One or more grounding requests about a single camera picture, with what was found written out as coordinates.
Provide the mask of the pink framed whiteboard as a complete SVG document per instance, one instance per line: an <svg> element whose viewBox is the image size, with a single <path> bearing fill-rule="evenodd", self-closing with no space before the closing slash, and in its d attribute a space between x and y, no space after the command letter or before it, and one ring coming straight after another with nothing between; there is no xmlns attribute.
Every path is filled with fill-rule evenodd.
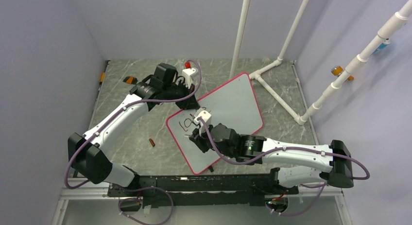
<svg viewBox="0 0 412 225"><path fill-rule="evenodd" d="M198 100L202 110L211 114L211 124L222 123L238 134L251 135L264 121L248 73L242 73ZM195 110L180 110L166 120L166 125L194 175L199 175L220 158L213 151L206 153L189 140L195 129Z"/></svg>

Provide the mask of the brown marker cap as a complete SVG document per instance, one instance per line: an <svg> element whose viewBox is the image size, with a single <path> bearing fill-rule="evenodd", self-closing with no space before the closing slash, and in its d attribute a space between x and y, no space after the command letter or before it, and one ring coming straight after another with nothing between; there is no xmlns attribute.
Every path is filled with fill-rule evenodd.
<svg viewBox="0 0 412 225"><path fill-rule="evenodd" d="M155 142L151 138L149 139L149 142L150 142L152 147L155 147Z"/></svg>

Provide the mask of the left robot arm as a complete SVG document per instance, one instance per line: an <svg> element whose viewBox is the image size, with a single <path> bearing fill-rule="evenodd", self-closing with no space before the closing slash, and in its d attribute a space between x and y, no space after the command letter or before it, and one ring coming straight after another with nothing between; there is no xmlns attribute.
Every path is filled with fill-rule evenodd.
<svg viewBox="0 0 412 225"><path fill-rule="evenodd" d="M86 182L111 183L120 187L128 196L141 188L140 176L132 169L111 162L106 154L114 142L139 118L156 105L174 103L182 110L199 109L195 94L202 82L202 70L198 62L187 60L179 74L176 67L160 63L153 74L134 83L125 99L99 124L80 135L68 138L68 165L64 184L76 189L84 183L71 186L68 182L70 169L86 178Z"/></svg>

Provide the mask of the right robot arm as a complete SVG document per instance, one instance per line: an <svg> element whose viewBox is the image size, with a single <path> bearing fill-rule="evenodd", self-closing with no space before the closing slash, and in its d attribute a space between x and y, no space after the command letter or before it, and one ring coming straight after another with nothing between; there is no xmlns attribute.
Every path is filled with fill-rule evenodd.
<svg viewBox="0 0 412 225"><path fill-rule="evenodd" d="M271 169L268 188L280 193L297 185L323 182L336 188L354 186L351 154L340 140L329 145L302 145L255 135L241 135L225 125L196 128L189 136L203 153L215 151L233 165L291 164Z"/></svg>

